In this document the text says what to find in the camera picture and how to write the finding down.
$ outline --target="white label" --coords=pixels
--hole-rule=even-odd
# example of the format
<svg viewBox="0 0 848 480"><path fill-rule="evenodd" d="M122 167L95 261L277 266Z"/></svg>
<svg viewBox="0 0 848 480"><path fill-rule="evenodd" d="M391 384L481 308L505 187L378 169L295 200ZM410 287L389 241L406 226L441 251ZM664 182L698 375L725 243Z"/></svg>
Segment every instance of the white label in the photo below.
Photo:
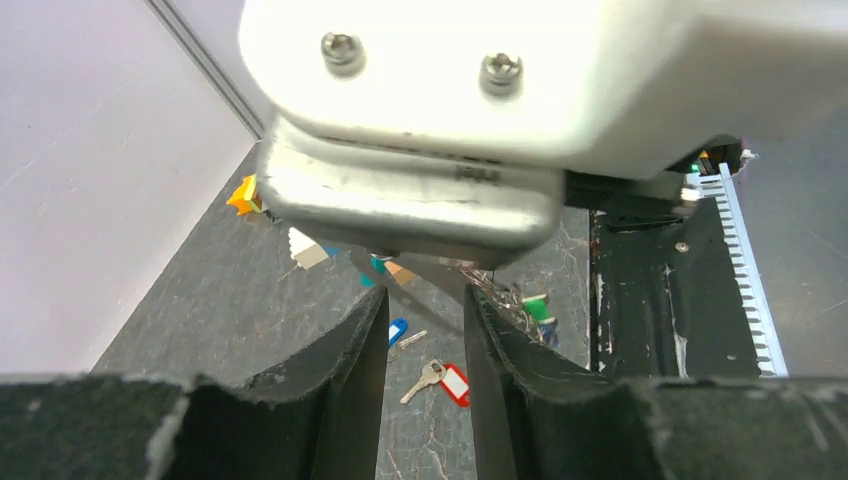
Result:
<svg viewBox="0 0 848 480"><path fill-rule="evenodd" d="M468 384L452 368L449 368L447 373L445 373L445 378L442 379L442 382L456 398L462 398L465 392L468 391Z"/></svg>

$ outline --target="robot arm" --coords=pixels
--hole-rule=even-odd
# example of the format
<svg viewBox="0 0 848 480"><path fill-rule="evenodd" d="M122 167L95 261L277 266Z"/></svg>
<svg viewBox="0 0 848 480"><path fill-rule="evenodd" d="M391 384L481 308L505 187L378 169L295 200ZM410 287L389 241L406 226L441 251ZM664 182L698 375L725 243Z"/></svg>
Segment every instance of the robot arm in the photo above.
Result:
<svg viewBox="0 0 848 480"><path fill-rule="evenodd" d="M829 0L247 0L240 37L280 111L272 210L477 266L543 242L587 185L685 206L669 166L848 97L848 5Z"/></svg>

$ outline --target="white wall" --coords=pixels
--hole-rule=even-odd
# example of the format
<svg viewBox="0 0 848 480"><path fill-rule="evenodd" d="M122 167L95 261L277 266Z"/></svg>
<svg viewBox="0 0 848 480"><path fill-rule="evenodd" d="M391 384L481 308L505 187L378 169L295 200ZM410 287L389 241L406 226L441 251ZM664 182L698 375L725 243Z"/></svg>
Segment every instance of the white wall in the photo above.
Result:
<svg viewBox="0 0 848 480"><path fill-rule="evenodd" d="M0 2L0 373L90 369L252 142L144 2Z"/></svg>
<svg viewBox="0 0 848 480"><path fill-rule="evenodd" d="M245 96L257 115L270 125L271 100L262 93L241 59L238 28L245 0L171 0L171 5L206 47L209 54Z"/></svg>

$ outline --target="gray floor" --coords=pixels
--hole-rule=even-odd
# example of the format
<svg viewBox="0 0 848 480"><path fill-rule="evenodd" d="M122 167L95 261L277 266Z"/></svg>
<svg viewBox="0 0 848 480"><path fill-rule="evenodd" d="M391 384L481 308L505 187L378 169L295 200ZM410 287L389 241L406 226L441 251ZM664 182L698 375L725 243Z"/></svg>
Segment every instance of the gray floor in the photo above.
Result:
<svg viewBox="0 0 848 480"><path fill-rule="evenodd" d="M792 142L755 144L762 158L742 180L745 221L778 327L789 371L846 375L848 353L848 162L842 157L848 114ZM98 363L97 371L208 373L238 383L279 362L338 322L362 293L344 255L309 271L289 259L285 232L264 217L236 217L224 201L252 165L246 161L166 268ZM561 320L560 351L587 360L586 214L566 210L562 229L543 248L499 273L528 293L551 295ZM459 306L420 279L411 287L436 311L460 322ZM388 366L378 478L472 479L474 450L467 410L440 390L398 400L423 362L464 366L459 339L408 315L426 340Z"/></svg>
<svg viewBox="0 0 848 480"><path fill-rule="evenodd" d="M171 376L205 372L222 382L280 362L332 328L366 289L344 255L304 271L289 258L286 232L263 216L237 217L224 204L246 161L189 235L151 291L95 367ZM567 209L562 228L545 246L499 272L528 294L547 292L560 320L560 353L588 361L586 335L587 214ZM421 279L409 289L460 325L460 307ZM474 446L468 410L438 387L400 397L431 358L464 368L462 340L439 332L393 302L410 333L427 329L387 367L378 478L473 479Z"/></svg>

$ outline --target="key tag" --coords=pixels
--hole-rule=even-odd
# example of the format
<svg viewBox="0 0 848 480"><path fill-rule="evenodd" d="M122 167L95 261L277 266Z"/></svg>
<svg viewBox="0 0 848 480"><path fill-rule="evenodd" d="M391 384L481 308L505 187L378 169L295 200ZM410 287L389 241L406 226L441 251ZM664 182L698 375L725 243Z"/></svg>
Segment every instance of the key tag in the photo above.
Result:
<svg viewBox="0 0 848 480"><path fill-rule="evenodd" d="M471 391L468 386L468 379L459 367L452 363L446 363L445 376L439 383L448 392L454 403L463 408L471 406L471 400L468 396Z"/></svg>
<svg viewBox="0 0 848 480"><path fill-rule="evenodd" d="M392 320L392 323L389 324L389 348L398 341L398 339L406 333L406 328L408 325L406 324L406 320L402 318L396 318Z"/></svg>

